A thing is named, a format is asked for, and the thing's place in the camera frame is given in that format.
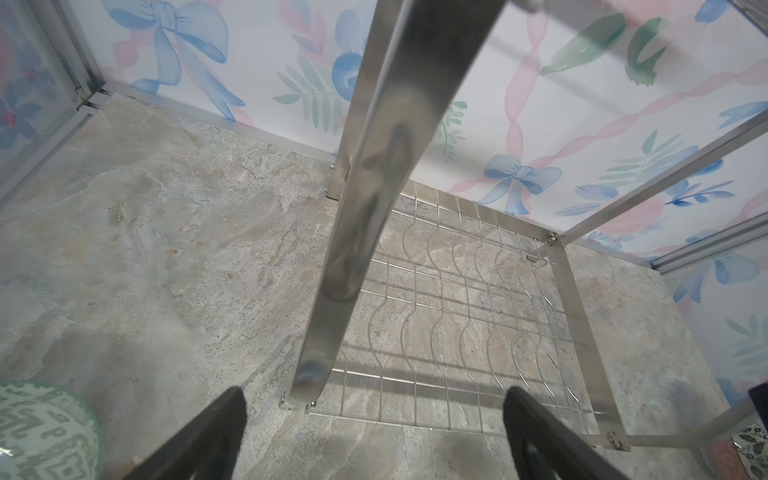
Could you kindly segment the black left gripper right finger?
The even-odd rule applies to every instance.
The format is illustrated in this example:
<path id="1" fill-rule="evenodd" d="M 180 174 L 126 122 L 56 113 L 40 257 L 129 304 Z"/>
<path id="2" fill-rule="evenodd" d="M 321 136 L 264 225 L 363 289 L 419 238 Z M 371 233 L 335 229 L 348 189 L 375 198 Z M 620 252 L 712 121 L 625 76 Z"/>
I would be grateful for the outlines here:
<path id="1" fill-rule="evenodd" d="M 506 393 L 503 422 L 521 479 L 626 477 L 520 387 Z"/>

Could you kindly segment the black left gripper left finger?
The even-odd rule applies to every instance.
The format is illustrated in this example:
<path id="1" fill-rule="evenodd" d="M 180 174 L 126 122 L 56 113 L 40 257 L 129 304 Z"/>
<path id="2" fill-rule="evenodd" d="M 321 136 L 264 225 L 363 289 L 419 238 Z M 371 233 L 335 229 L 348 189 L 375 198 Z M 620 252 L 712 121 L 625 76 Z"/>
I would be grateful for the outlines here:
<path id="1" fill-rule="evenodd" d="M 230 479 L 247 423 L 242 389 L 230 387 L 157 451 L 129 479 Z"/>

